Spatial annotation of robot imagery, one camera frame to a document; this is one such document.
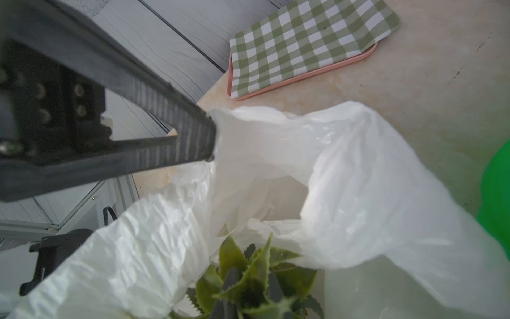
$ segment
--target aloe plant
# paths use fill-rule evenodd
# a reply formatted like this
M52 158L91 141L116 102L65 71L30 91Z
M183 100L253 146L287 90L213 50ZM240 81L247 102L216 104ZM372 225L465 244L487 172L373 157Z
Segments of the aloe plant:
M195 318L207 319L217 301L227 301L235 305L239 319L283 319L286 313L291 313L294 319L303 319L306 309L324 319L320 304L309 294L317 271L289 263L299 255L270 245L271 237L264 247L256 250L252 244L243 253L228 237L220 247L219 267L211 264L196 288L187 290L191 303L201 314ZM239 278L222 289L231 268L239 271ZM278 302L269 297L270 272L274 272L284 295ZM169 316L192 319L175 312Z

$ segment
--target bolt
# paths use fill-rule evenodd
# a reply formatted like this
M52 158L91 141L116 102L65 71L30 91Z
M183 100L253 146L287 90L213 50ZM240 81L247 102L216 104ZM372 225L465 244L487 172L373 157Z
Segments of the bolt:
M76 84L74 86L74 93L77 97L83 97L85 95L85 89L83 88L83 85L80 83Z
M23 152L23 145L18 141L1 141L0 154L5 156L15 156Z
M52 115L46 109L39 109L39 115L43 124L48 124L52 120Z
M37 83L37 94L36 99L42 100L46 96L46 88L41 83Z
M7 82L8 79L9 75L7 74L7 71L0 67L0 84Z
M87 108L84 105L78 105L76 108L76 114L78 114L79 117L87 116Z

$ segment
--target marble countertop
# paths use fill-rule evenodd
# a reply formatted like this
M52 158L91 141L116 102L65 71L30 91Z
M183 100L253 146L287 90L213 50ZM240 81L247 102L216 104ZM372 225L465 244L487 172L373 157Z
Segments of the marble countertop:
M379 112L467 211L480 181L510 138L510 2L386 0L400 30L366 60L236 102L225 74L198 102L205 110L270 106L306 114L345 101ZM133 174L140 196L177 168Z

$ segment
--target serrated leaf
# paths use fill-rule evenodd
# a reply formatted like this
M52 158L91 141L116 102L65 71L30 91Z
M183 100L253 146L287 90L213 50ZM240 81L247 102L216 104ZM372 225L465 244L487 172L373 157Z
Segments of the serrated leaf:
M253 256L254 252L255 252L255 244L253 243L250 246L248 246L248 248L246 248L243 255L246 258L246 260L250 260L250 258Z
M265 246L251 258L241 280L215 297L241 308L260 306L265 301L264 291L268 286L270 245L271 236Z
M196 298L198 305L205 313L210 313L213 310L216 299L213 295L221 290L223 280L216 273L213 265L209 265L205 274L196 283Z
M324 319L324 311L322 311L322 307L320 303L312 297L312 295L308 295L303 301L300 302L299 305L301 308L308 308L314 313L316 313L320 319Z
M315 281L316 269L295 267L284 271L275 271L280 287L286 297L298 296L305 299Z
M242 274L248 267L248 261L232 237L229 236L220 246L220 277L223 280L232 267L237 268L239 274Z
M301 257L301 255L293 253L283 248L271 248L271 257L269 258L269 266L275 267L281 264L284 261L287 261L292 258Z
M296 298L282 298L279 302L269 302L258 308L243 309L242 312L252 319L283 319L284 314L292 312L291 305Z
M200 311L200 313L203 313L202 308L200 308L200 305L198 304L198 300L196 299L196 289L195 288L188 288L186 291L186 294L188 295L191 303L195 307L196 310Z
M273 270L275 272L282 272L282 271L286 271L286 270L289 270L289 269L294 269L296 267L297 266L295 264L293 264L293 263L282 262L281 264L278 264L275 267L273 267Z
M179 314L177 314L176 312L172 311L169 315L168 315L169 318L171 319L207 319L207 317L209 317L209 314L207 313L204 313L204 314L201 314L200 316L198 317L183 317Z

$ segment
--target green gingham cloth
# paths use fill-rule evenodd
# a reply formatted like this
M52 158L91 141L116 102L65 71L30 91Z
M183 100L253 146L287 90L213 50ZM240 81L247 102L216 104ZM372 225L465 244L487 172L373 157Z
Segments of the green gingham cloth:
M400 27L383 0L296 0L230 40L231 97L361 54Z

